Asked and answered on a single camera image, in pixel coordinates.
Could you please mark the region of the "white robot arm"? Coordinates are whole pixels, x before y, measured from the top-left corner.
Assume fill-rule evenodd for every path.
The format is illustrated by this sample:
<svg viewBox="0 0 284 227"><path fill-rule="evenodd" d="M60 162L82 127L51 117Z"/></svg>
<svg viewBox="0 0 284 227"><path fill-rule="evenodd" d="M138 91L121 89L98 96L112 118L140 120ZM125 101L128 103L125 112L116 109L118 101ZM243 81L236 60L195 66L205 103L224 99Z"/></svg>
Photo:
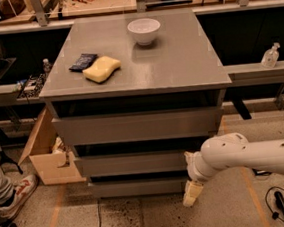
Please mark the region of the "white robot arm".
<svg viewBox="0 0 284 227"><path fill-rule="evenodd" d="M284 139L249 142L240 133L207 139L199 151L186 151L189 179L185 185L183 205L192 206L207 183L218 172L247 167L284 175Z"/></svg>

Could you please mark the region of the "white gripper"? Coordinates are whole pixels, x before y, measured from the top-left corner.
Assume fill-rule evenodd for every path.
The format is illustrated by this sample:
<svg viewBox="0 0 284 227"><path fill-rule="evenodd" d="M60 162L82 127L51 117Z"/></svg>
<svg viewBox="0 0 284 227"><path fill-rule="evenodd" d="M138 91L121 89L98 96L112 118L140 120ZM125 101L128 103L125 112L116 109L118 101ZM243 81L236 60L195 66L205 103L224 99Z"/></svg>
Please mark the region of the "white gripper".
<svg viewBox="0 0 284 227"><path fill-rule="evenodd" d="M201 183L206 183L216 175L218 171L206 163L200 151L196 151L195 153L185 151L184 157L187 163L186 169L188 170L188 175L190 179L193 180L188 180L184 189L183 205L188 207L194 205L203 191L203 185Z"/></svg>

